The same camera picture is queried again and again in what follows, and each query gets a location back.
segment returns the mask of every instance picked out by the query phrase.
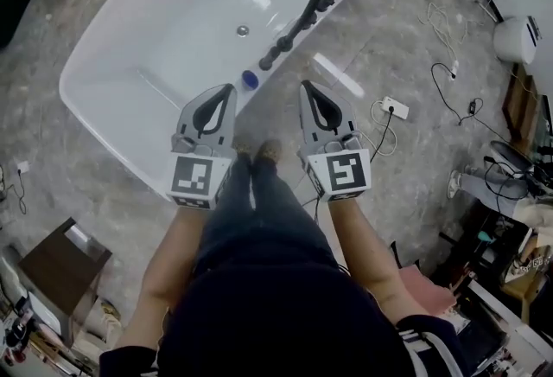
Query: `pink cloth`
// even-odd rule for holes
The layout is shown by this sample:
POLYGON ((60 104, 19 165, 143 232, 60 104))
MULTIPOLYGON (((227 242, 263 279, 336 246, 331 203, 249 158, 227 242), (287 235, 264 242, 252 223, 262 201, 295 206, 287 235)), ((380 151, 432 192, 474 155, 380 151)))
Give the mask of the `pink cloth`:
POLYGON ((407 291, 431 316, 439 316, 457 303, 450 290, 433 284, 416 265, 400 269, 399 275, 407 291))

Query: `gray speckled floor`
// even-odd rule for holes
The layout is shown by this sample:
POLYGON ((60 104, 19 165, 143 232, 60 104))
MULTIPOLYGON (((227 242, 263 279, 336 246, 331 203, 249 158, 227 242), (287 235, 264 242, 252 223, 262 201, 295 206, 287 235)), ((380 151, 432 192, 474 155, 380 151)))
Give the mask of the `gray speckled floor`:
MULTIPOLYGON (((113 251, 100 292, 128 320, 149 258, 175 207, 136 179, 63 105, 58 80, 67 57, 105 0, 32 0, 10 46, 0 54, 0 163, 15 181, 16 162, 29 160, 24 175, 29 213, 21 216, 15 197, 0 205, 1 243, 15 241, 26 253, 68 216, 113 251)), ((456 125, 439 99, 430 65, 449 63, 431 27, 422 25, 430 2, 447 5, 471 23, 459 46, 461 70, 444 94, 460 112, 470 99, 485 101, 480 117, 506 136, 500 105, 507 88, 505 69, 495 59, 493 23, 479 7, 461 0, 345 0, 291 55, 238 117, 238 132, 253 143, 267 136, 285 142, 282 177, 307 201, 314 196, 303 178, 296 150, 298 83, 311 79, 350 99, 359 126, 375 142, 381 127, 371 120, 373 101, 385 95, 410 107, 406 121, 394 118, 398 145, 391 157, 377 156, 372 190, 359 203, 382 237, 397 240, 405 263, 421 259, 428 272, 447 253, 439 231, 455 235, 467 207, 447 201, 445 183, 453 167, 481 160, 493 134, 474 121, 456 125), (311 58, 319 52, 365 91, 360 99, 311 58), (255 124, 255 131, 249 126, 255 124)), ((389 138, 383 150, 390 149, 389 138)), ((325 206, 321 225, 341 256, 325 206)))

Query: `bathtub drain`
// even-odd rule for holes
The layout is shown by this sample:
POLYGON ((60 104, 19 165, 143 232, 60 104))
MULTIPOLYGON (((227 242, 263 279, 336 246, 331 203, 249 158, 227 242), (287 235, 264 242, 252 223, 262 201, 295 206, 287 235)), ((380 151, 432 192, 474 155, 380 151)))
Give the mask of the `bathtub drain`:
POLYGON ((245 25, 240 25, 238 28, 236 28, 236 34, 240 37, 246 37, 248 34, 250 34, 250 29, 245 25))

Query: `black shirt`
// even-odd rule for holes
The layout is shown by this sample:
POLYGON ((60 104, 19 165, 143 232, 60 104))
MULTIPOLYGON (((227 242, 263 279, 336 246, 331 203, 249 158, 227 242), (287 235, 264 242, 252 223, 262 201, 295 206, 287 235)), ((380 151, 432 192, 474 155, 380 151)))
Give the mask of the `black shirt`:
MULTIPOLYGON (((348 275, 278 241, 249 248, 189 286, 161 341, 159 375, 414 375, 396 327, 348 275)), ((464 370, 450 323, 412 316, 398 327, 436 334, 464 370)), ((117 349, 100 357, 100 375, 138 376, 155 358, 117 349)))

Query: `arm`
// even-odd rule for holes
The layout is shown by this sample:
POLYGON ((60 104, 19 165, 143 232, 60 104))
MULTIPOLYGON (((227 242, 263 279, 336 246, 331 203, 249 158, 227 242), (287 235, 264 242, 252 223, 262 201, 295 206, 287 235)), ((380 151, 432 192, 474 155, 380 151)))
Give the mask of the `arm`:
POLYGON ((352 278, 368 289, 394 324, 407 316, 428 315, 409 294, 396 262, 355 200, 332 201, 330 215, 352 278))
POLYGON ((116 348, 157 349, 168 309, 174 309, 186 290, 200 246, 207 214, 179 208, 161 245, 144 273, 137 308, 116 348))

